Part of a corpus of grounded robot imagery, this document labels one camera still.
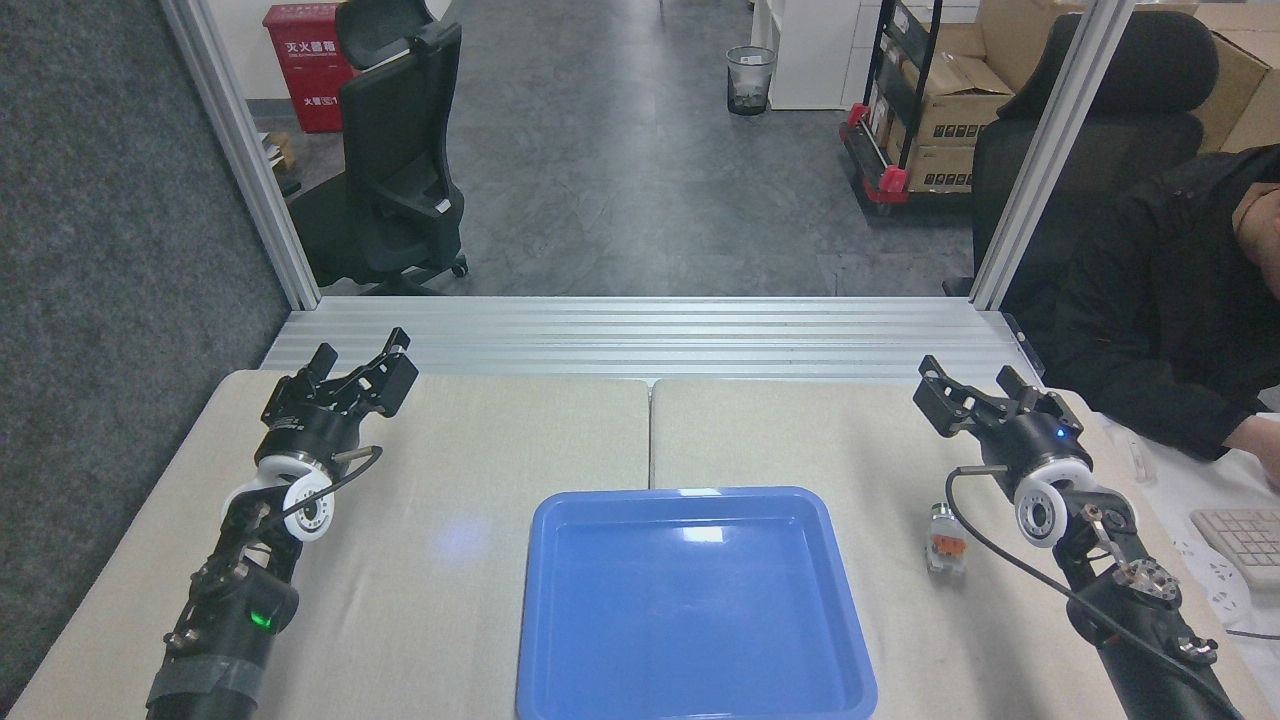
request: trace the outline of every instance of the black cable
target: black cable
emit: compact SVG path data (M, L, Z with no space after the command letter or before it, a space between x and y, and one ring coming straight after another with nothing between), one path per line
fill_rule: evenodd
M945 493L947 496L947 503L951 505L951 512L955 514L956 520L960 523L960 525L964 527L964 529L969 530L969 534L972 534L978 542L980 542L982 544L987 546L988 550L991 550L992 552L995 552L996 555L998 555L1000 557L1002 557L1005 561L1012 564L1019 570L1027 573L1028 575L1036 578L1037 580L1044 583L1046 585L1056 589L1057 592L1062 593L1068 598L1074 600L1075 602L1078 602L1080 605L1080 607L1084 607L1088 611L1089 616L1092 616L1093 620L1101 623L1103 626L1106 626L1108 630L1114 632L1116 635L1124 638L1125 641L1128 641L1130 644L1133 644L1134 647L1137 647L1142 652L1149 655L1152 657L1152 660L1156 661L1157 665L1164 666L1166 670L1169 670L1171 673L1181 675L1188 683L1190 683L1190 685L1193 688L1196 688L1201 694L1203 694L1206 698L1208 698L1210 701L1212 701L1213 705L1217 705L1224 712L1226 712L1228 715L1230 715L1231 717L1234 717L1236 720L1244 720L1244 716L1240 715L1240 711L1236 710L1234 705L1231 705L1231 701L1228 700L1226 696L1224 696L1222 693L1220 693L1216 689L1213 689L1213 687L1211 687L1208 683L1206 683L1203 678L1201 678L1199 675L1192 673L1187 667L1183 667L1180 664L1178 664L1172 659L1167 657L1158 648L1152 647L1151 643L1148 643L1148 642L1143 641L1142 638L1139 638L1138 635L1133 634L1129 629L1126 629L1125 626L1120 625L1120 623L1116 623L1115 620L1112 620L1110 615L1107 615L1106 612L1103 612L1102 610L1100 610L1092 602L1089 602L1089 601L1084 600L1083 597L1078 596L1074 591L1071 591L1066 585L1059 583L1053 578L1050 578L1044 573L1041 573L1036 568L1032 568L1030 565L1023 562L1021 560L1019 560L1018 557L1015 557L1014 555L1011 555L1009 551L1006 551L1002 547L997 546L995 542L987 539L986 536L983 536L982 533L979 533L978 529L974 528L973 524L970 524L964 518L964 514L960 512L960 507L956 505L955 493L952 492L952 488L951 488L952 483L955 483L956 477L959 477L959 475L977 475L977 474L979 474L979 473L974 473L974 471L963 471L963 470L966 470L966 469L965 468L956 468L955 470L952 470L952 473L950 475L947 475L947 483L943 487L943 491L945 491ZM991 470L987 469L987 468L982 468L982 473L980 474L989 475Z
M1248 630L1228 630L1229 635L1240 635L1242 638L1254 638L1260 641L1280 641L1280 635L1268 635L1266 633L1251 633Z
M308 495L307 497L294 502L293 505L285 507L284 510L280 510L278 512L271 512L270 515L264 518L262 521L259 523L257 528L255 528L253 532L246 536L243 542L241 542L239 546L241 551L257 542L259 538L261 538L271 528L275 528L276 525L284 523L284 519L288 518L289 515L293 515L298 510L302 510L307 505L311 505L312 502L323 497L338 492L339 489L346 487L349 482L365 474L365 471L369 470L374 465L374 462L378 462L378 459L383 456L383 448L376 445L369 446L369 450L370 450L369 460L366 460L360 468L356 468L351 473L343 475L343 478L339 479L337 483L333 483L332 486L324 488L323 491L315 495Z

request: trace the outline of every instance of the gray carpeted wall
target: gray carpeted wall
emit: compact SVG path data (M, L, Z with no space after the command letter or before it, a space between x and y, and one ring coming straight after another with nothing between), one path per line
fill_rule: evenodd
M0 715L287 313L157 1L0 0Z

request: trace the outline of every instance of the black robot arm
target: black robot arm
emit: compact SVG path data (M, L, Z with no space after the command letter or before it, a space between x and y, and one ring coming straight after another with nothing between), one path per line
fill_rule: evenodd
M417 377L408 342L396 328L372 361L334 379L325 378L338 354L324 343L275 386L257 475L228 498L218 543L164 637L148 720L243 720L257 708L271 644L298 607L289 582L302 546L328 530L333 493L381 454L357 450L360 423L369 413L394 415ZM360 457L369 460L347 473Z
M1239 717L1211 665L1217 644L1183 620L1178 579L1151 557L1129 502L1098 487L1093 459L1079 443L1084 428L1064 400L1041 392L1005 366L997 384L1007 397L984 395L947 377L933 356L920 364L915 405L943 437L973 434L982 468L957 468L947 478L992 475L1015 506L1023 536L1052 547L1070 589L1020 564L1007 551L970 533L1006 560L1068 594L1071 625L1102 659L1125 714L1133 720ZM1097 573L1091 553L1110 568Z

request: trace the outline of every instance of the black office chair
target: black office chair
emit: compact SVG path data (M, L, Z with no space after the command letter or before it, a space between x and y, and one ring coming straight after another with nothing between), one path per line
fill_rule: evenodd
M973 167L974 273L987 255L1080 15L1057 18L1027 86L978 136ZM1084 126L1032 234L1001 310L1033 338L1052 307L1082 233L1117 195L1193 156L1203 128L1189 114L1217 82L1210 31L1175 12L1138 12L1125 27ZM973 278L943 282L968 295Z
M434 22L422 0L347 0L334 20L338 46L357 70L408 50L408 38Z
M433 23L408 55L339 90L347 169L289 205L320 286L346 277L380 283L366 295L435 295L420 283L467 273L444 151L461 42L461 27Z

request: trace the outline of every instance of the green led light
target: green led light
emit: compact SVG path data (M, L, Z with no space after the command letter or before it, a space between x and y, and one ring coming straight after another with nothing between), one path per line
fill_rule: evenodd
M248 611L248 619L253 621L255 625L262 628L264 630L270 630L274 624L266 615L260 615L256 610Z

